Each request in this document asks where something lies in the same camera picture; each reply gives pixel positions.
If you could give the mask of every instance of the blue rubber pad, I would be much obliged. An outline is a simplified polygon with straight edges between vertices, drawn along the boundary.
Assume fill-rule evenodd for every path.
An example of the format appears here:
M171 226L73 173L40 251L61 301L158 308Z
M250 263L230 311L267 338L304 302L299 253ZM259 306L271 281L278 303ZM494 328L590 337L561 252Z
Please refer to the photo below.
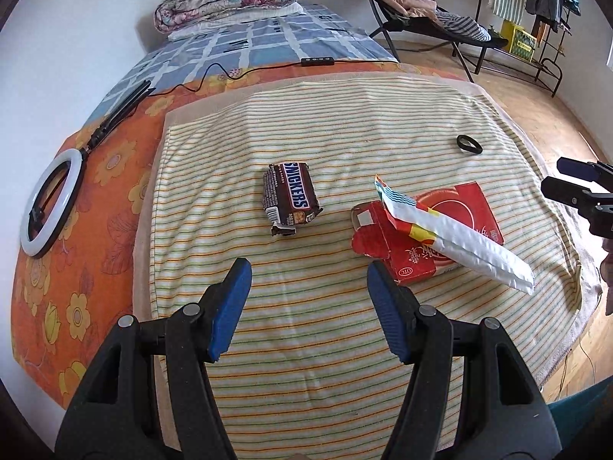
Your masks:
M583 181L597 181L600 176L594 166L573 159L560 158L556 166L563 175L574 176Z
M208 355L213 361L220 358L230 347L234 330L243 312L244 302L251 289L251 264L243 258L238 258L228 276L223 281L223 288L228 291L221 301L219 310L213 318L211 342L208 345Z
M408 362L411 352L406 343L406 324L400 318L392 294L373 263L369 265L367 286L389 350L401 362Z

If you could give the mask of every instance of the red box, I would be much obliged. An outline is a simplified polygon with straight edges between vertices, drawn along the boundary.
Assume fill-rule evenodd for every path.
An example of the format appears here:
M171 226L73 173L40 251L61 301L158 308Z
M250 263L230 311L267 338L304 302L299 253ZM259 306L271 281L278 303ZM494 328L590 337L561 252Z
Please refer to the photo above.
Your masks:
M492 210L476 181L418 195L416 201L504 244ZM446 256L399 232L387 219L383 204L376 200L351 210L355 233L351 247L358 254L381 259L400 285L430 278L459 266Z

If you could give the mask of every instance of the blue checkered sheet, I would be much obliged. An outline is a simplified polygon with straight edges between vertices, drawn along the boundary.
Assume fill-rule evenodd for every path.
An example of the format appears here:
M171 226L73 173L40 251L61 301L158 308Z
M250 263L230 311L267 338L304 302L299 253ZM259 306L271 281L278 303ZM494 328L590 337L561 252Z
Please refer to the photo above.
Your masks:
M261 19L212 30L180 41L167 42L146 55L104 97L88 122L108 114L128 90L149 79L157 91L200 79L218 62L229 72L265 67L302 58L396 62L387 50L362 29L322 5L304 5L305 15ZM208 72L222 73L213 66Z

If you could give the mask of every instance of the white wall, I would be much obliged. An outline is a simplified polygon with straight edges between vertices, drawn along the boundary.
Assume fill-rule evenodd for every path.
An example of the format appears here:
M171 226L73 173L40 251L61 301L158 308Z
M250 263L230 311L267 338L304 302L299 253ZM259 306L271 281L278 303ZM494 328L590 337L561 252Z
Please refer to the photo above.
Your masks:
M0 32L0 377L26 419L48 444L62 417L13 361L10 292L25 200L63 139L88 118L104 94L157 43L151 13L160 0L20 0ZM367 0L307 0L330 7L354 26L376 21ZM438 0L474 15L477 0ZM560 97L613 159L613 72L606 67L611 27L593 0L573 18ZM485 5L480 21L500 25ZM531 20L526 27L531 28Z

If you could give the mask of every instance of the snickers wrapper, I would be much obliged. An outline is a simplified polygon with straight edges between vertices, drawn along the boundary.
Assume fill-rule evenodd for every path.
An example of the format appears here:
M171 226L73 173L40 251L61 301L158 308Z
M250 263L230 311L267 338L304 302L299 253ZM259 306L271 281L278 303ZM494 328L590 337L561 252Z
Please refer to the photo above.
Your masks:
M293 235L297 225L313 221L323 211L305 163L270 164L262 204L273 235Z

